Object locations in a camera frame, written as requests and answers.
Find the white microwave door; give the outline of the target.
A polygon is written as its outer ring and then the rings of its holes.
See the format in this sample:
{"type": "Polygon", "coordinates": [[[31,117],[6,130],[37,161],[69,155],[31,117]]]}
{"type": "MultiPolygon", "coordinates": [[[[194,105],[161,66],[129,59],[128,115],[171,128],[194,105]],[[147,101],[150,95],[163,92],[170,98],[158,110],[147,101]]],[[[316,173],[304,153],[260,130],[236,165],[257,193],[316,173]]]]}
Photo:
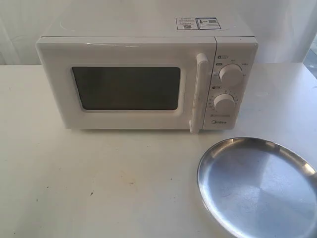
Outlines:
{"type": "Polygon", "coordinates": [[[36,43],[69,129],[187,129],[204,115],[214,37],[42,37],[36,43]]]}

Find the white microwave oven body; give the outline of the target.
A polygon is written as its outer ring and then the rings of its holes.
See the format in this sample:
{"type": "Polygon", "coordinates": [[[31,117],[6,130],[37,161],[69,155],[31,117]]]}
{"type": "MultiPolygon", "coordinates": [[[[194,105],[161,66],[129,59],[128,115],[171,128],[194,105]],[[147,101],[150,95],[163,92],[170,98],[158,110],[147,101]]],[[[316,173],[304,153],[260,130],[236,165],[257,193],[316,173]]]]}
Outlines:
{"type": "Polygon", "coordinates": [[[101,29],[94,29],[89,24],[80,24],[79,30],[71,30],[70,33],[66,32],[64,25],[53,25],[42,37],[214,37],[217,47],[201,130],[226,130],[235,126],[258,47],[255,37],[249,34],[244,23],[232,22],[226,30],[178,30],[176,18],[173,17],[157,21],[141,19],[136,22],[130,17],[112,17],[103,22],[101,29]],[[242,69],[243,80],[237,85],[225,86],[221,83],[219,72],[228,64],[236,64],[242,69]],[[226,114],[215,110],[213,101],[220,94],[229,94],[233,97],[233,112],[226,114]]]}

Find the printed warning label sticker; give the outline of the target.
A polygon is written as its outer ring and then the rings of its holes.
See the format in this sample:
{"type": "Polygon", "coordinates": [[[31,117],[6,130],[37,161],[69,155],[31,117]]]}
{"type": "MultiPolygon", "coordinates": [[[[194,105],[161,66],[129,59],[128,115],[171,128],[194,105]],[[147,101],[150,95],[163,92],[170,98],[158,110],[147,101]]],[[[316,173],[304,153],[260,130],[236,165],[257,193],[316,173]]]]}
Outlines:
{"type": "Polygon", "coordinates": [[[216,17],[182,17],[176,18],[178,30],[220,30],[216,17]]]}

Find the lower white control knob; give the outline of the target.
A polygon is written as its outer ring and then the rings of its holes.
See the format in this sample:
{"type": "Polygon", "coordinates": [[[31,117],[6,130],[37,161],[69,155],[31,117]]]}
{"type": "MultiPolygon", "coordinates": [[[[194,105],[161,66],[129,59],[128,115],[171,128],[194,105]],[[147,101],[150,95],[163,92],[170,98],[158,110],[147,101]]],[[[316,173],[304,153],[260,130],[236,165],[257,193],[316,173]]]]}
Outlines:
{"type": "Polygon", "coordinates": [[[214,108],[217,112],[229,114],[235,110],[235,102],[231,95],[220,94],[213,101],[214,108]]]}

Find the white control knob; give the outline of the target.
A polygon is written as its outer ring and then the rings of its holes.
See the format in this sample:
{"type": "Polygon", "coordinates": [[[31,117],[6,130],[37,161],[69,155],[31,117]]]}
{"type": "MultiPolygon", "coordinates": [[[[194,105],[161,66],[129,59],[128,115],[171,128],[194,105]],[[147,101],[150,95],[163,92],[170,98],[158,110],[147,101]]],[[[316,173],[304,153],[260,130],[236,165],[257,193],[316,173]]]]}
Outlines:
{"type": "Polygon", "coordinates": [[[225,86],[234,86],[243,80],[243,72],[240,66],[236,64],[228,64],[219,72],[221,83],[225,86]]]}
{"type": "Polygon", "coordinates": [[[231,95],[220,94],[213,101],[214,108],[217,112],[229,114],[235,110],[235,102],[231,95]]]}

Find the upper white control knob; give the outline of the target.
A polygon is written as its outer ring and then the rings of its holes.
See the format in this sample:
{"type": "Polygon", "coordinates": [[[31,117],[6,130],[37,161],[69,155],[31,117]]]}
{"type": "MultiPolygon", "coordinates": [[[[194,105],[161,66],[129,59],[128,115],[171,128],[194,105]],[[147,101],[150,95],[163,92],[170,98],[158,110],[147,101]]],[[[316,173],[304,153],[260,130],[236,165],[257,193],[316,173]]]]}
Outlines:
{"type": "Polygon", "coordinates": [[[221,83],[225,86],[234,86],[243,80],[243,72],[240,66],[236,64],[228,64],[219,72],[221,83]]]}

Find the round stainless steel tray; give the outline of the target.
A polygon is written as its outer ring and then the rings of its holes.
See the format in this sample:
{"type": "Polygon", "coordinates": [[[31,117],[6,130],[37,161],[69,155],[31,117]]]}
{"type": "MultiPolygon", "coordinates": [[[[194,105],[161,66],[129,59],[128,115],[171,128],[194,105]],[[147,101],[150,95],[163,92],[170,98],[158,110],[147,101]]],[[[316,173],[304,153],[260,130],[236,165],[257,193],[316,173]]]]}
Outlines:
{"type": "Polygon", "coordinates": [[[274,142],[235,137],[211,146],[197,168],[205,209],[236,238],[314,238],[317,172],[274,142]]]}

